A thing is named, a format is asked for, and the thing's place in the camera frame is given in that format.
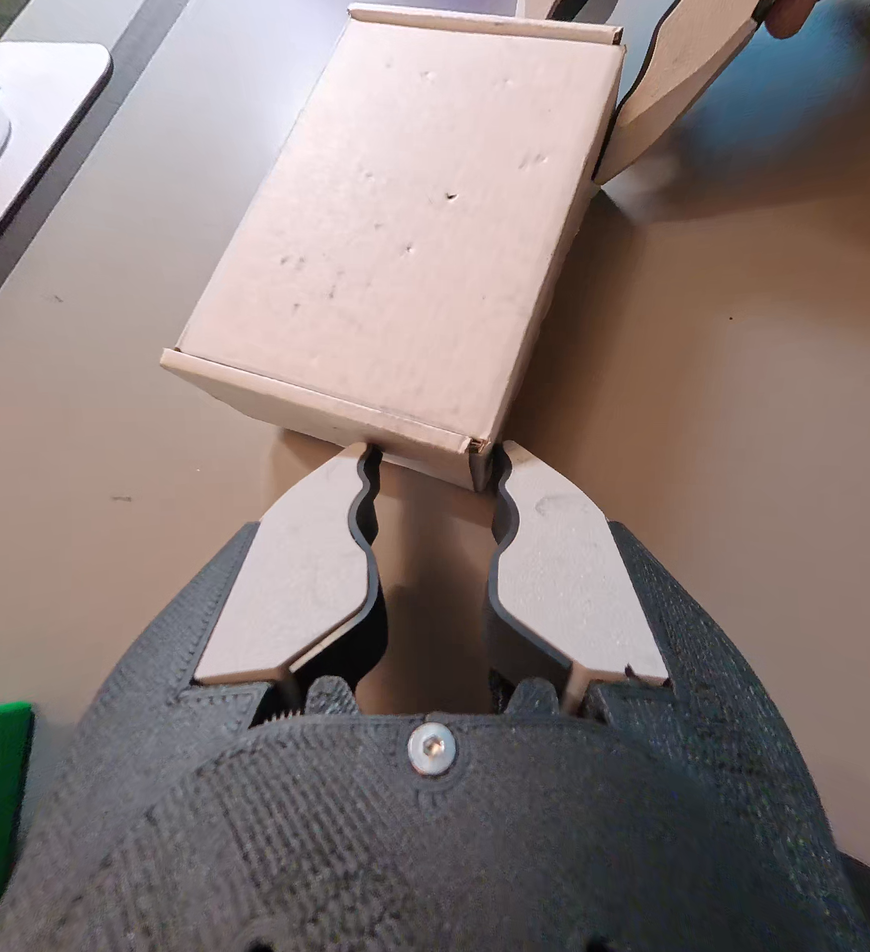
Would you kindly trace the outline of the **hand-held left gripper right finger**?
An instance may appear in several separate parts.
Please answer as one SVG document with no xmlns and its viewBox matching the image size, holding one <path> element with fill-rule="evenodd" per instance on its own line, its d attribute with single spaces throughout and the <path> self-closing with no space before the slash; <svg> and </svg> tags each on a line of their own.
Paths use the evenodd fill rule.
<svg viewBox="0 0 870 952">
<path fill-rule="evenodd" d="M 512 440 L 495 446 L 484 638 L 502 685 L 548 681 L 577 713 L 590 683 L 668 680 L 608 518 Z"/>
</svg>

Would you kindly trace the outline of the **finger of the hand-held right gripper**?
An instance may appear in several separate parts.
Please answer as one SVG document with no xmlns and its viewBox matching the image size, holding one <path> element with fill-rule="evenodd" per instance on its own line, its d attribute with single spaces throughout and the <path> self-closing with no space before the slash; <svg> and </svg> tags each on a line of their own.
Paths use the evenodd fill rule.
<svg viewBox="0 0 870 952">
<path fill-rule="evenodd" d="M 657 142 L 761 23 L 761 2 L 673 2 L 653 30 L 643 65 L 611 118 L 593 173 L 595 185 L 607 184 Z"/>
</svg>

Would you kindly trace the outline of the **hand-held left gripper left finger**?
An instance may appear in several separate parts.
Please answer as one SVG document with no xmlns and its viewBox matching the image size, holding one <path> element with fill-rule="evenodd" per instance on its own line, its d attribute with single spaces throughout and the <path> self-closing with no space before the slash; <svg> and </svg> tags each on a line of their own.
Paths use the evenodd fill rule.
<svg viewBox="0 0 870 952">
<path fill-rule="evenodd" d="M 284 704 L 323 676 L 354 691 L 388 643 L 372 543 L 381 450 L 356 443 L 288 489 L 255 533 L 196 664 L 202 685 L 266 682 Z"/>
</svg>

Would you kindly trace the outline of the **white cardboard mailer box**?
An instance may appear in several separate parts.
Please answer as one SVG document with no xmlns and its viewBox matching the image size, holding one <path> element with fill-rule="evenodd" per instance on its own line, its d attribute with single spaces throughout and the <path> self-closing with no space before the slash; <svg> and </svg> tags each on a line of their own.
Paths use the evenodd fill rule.
<svg viewBox="0 0 870 952">
<path fill-rule="evenodd" d="M 162 368 L 482 490 L 591 195 L 619 37 L 352 4 Z"/>
</svg>

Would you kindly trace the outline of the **grey desk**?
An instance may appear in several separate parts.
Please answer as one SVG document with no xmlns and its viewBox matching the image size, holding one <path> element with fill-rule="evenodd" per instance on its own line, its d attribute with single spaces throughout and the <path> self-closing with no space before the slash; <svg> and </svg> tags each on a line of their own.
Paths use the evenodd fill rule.
<svg viewBox="0 0 870 952">
<path fill-rule="evenodd" d="M 0 701 L 21 829 L 111 668 L 334 453 L 159 367 L 346 2 L 31 2 L 113 76 L 0 237 Z M 628 526 L 780 708 L 870 865 L 870 2 L 761 30 L 589 207 L 504 434 Z"/>
</svg>

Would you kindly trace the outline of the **person's right hand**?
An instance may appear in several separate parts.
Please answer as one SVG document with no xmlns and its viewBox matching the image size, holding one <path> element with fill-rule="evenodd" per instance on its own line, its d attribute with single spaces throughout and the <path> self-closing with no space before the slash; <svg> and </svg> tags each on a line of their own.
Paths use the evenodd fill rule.
<svg viewBox="0 0 870 952">
<path fill-rule="evenodd" d="M 762 20 L 775 39 L 788 39 L 800 31 L 818 2 L 815 0 L 774 1 Z"/>
</svg>

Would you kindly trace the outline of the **document stand with white base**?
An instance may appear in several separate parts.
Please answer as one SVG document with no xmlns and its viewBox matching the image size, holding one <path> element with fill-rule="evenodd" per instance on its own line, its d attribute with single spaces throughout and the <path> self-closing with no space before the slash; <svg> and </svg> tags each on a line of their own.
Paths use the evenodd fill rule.
<svg viewBox="0 0 870 952">
<path fill-rule="evenodd" d="M 0 228 L 108 81 L 108 49 L 0 41 Z"/>
</svg>

